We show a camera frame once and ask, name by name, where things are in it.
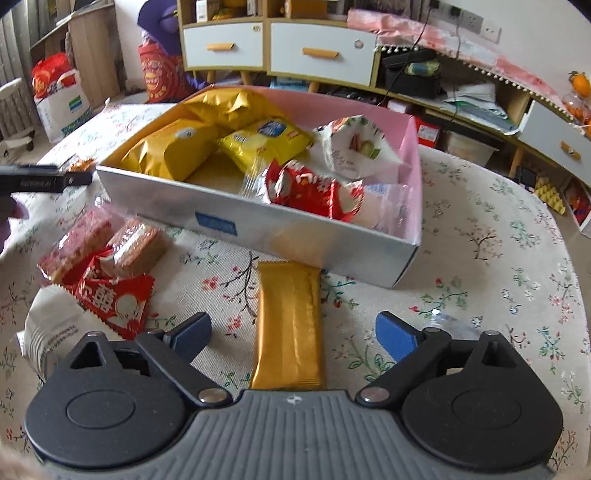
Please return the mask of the brown cracker pack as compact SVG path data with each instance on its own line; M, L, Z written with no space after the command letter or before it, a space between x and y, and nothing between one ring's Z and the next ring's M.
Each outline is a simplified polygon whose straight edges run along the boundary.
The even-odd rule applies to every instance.
M108 241L109 269L117 278L147 274L170 246L169 237L139 218L128 219Z

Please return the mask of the orange fruit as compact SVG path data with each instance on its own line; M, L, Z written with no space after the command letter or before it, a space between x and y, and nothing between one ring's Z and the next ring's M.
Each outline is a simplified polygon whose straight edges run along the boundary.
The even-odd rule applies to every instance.
M581 98L588 98L591 95L591 83L584 72L571 71L569 82L572 90Z

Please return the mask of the pink cracker pack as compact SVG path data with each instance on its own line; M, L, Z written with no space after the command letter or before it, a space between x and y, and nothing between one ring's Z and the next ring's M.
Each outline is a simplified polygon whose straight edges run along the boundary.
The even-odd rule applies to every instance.
M60 283L63 277L92 252L103 248L114 235L113 216L103 207L92 207L39 260L42 277Z

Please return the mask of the white shopping bag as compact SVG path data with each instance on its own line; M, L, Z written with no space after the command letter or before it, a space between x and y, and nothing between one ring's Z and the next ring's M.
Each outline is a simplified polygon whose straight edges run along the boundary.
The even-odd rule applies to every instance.
M38 62L32 69L37 112L50 143L58 143L93 116L79 71L63 52Z

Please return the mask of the pink cloth cover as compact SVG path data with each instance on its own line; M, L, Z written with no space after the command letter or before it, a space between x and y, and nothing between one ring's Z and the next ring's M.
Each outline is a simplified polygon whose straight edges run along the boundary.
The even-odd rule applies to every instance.
M420 38L418 46L483 68L493 75L524 87L535 95L560 101L557 92L544 80L513 63L501 53L465 36L457 36L438 27L394 14L362 9L349 10L346 24L351 29L377 34L377 43L381 46L412 46Z

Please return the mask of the purple plush toy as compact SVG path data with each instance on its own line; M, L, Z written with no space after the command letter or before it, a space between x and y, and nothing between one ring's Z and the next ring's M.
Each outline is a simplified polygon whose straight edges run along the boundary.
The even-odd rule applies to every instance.
M168 54L181 54L177 2L147 0L139 9L137 25Z

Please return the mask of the white green snack bag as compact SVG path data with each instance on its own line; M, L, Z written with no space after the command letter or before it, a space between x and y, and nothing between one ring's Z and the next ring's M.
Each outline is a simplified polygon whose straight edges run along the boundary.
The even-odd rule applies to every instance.
M366 116L332 120L315 129L325 165L349 181L397 184L403 160Z

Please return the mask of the red white candy packet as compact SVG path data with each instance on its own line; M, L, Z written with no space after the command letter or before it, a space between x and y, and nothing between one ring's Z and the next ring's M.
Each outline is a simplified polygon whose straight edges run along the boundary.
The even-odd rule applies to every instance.
M264 174L270 202L332 220L351 222L360 213L363 183L342 183L297 160L273 161Z

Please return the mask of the pink white cardboard box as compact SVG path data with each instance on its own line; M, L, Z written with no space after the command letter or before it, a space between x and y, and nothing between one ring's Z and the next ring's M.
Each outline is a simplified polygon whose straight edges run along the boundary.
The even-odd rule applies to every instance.
M421 246L421 166L413 117L387 108L321 94L250 86L305 127L317 127L336 114L363 113L384 128L400 148L414 192L406 222L394 235L325 219L287 207L263 205L217 188L177 182L116 166L135 139L115 149L97 166L110 200L134 214L202 233L342 276L394 287Z

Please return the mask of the red white snack packet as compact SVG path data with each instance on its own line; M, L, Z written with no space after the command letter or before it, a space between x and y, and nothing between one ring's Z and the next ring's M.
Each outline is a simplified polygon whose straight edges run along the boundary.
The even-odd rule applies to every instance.
M109 247L91 252L64 275L61 285L123 339L133 340L144 330L155 279L148 274L119 276L113 256Z

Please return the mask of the low wooden tv stand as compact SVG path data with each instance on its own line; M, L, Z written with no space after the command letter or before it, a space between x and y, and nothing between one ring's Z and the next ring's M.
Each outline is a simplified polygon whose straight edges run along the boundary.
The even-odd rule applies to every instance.
M375 47L377 77L381 53ZM568 104L535 95L508 79L493 75L457 58L437 52L441 63L441 90L435 99L391 93L384 95L427 110L448 123L459 123L478 134L509 142L518 150L564 169L585 185L590 184L590 108L569 96Z

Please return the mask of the black bag on shelf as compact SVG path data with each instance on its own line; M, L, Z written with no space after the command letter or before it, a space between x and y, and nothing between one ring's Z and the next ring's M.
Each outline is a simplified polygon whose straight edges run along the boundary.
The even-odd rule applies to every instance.
M435 99L441 90L441 63L435 50L388 48L381 53L377 87L391 93Z

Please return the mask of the small yellow blue packet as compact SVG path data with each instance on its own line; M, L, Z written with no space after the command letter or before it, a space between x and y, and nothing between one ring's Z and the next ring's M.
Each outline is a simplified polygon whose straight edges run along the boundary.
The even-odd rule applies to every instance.
M253 173L256 165L283 166L314 144L314 137L283 118L257 121L235 130L218 141L221 151L228 155L243 174Z

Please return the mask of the gold snack bar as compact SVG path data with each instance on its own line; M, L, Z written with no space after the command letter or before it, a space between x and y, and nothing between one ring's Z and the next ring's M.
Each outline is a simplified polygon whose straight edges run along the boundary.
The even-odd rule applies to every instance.
M260 262L256 390L325 388L321 270L291 261Z

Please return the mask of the yellow egg tray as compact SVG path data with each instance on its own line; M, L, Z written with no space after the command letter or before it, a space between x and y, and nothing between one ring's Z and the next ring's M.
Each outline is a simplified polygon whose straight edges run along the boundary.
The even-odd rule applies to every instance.
M560 215L566 212L566 206L556 186L548 177L538 176L536 179L534 194L549 208Z

